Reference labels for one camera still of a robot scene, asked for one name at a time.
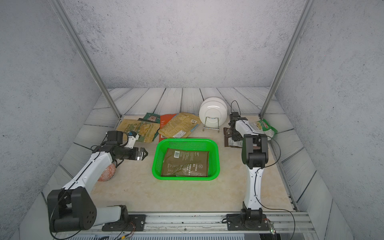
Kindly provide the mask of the sour cream onion chips bag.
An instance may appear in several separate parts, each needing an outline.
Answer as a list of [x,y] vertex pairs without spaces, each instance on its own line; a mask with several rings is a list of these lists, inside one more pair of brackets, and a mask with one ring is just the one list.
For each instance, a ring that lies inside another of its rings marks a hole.
[[117,127],[117,131],[124,133],[135,132],[139,135],[139,142],[153,142],[156,133],[160,129],[160,124],[153,122],[144,122],[139,120],[124,119]]

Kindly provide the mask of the brown Kettle chips bag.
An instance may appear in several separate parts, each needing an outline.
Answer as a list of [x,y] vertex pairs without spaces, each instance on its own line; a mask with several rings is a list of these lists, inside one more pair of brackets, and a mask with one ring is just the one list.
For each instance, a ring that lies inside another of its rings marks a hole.
[[224,131],[224,145],[225,147],[231,147],[231,148],[242,148],[243,142],[242,141],[234,141],[232,138],[232,132],[230,128],[223,128]]

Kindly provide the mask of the green white chips bag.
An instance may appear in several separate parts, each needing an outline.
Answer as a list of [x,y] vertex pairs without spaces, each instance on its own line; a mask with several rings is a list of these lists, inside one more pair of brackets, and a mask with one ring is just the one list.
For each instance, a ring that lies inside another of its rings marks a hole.
[[270,141],[273,139],[275,134],[278,132],[274,127],[272,127],[267,120],[259,120],[257,122],[250,123],[251,127],[254,129],[254,132],[257,134],[265,134]]

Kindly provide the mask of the olive cassava chips bag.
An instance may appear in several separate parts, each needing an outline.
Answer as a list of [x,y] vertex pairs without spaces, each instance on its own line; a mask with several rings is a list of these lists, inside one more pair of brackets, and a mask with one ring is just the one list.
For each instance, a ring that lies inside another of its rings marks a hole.
[[162,177],[207,177],[208,151],[168,149],[163,159]]

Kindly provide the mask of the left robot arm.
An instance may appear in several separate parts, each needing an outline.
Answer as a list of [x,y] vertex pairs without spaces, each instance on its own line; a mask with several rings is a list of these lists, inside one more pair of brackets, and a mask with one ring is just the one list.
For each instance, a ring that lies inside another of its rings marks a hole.
[[92,154],[83,168],[59,190],[47,197],[51,233],[85,231],[102,226],[104,231],[125,231],[135,224],[125,205],[98,208],[90,193],[110,166],[124,160],[142,161],[148,156],[145,148],[135,147],[135,132],[108,131],[103,141],[92,147]]

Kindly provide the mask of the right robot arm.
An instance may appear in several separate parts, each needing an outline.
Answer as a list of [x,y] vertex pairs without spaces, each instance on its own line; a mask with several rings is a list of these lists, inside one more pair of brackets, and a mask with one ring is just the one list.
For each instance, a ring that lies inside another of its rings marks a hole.
[[242,222],[263,221],[261,197],[261,183],[264,168],[269,160],[268,137],[262,131],[256,130],[249,123],[248,119],[241,117],[240,113],[230,114],[230,129],[233,140],[241,141],[242,162],[246,166],[247,191],[241,210]]

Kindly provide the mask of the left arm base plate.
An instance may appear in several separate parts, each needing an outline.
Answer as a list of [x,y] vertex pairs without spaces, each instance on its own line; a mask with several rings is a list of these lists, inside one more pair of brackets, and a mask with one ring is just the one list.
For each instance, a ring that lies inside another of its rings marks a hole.
[[125,215],[120,220],[102,226],[103,232],[142,232],[145,227],[146,215]]

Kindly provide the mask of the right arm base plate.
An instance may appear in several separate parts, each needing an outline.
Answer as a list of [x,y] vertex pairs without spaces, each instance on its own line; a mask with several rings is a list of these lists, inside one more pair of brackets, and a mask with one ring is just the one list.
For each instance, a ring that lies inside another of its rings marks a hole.
[[269,231],[268,222],[257,220],[243,220],[240,214],[227,214],[222,220],[228,231]]

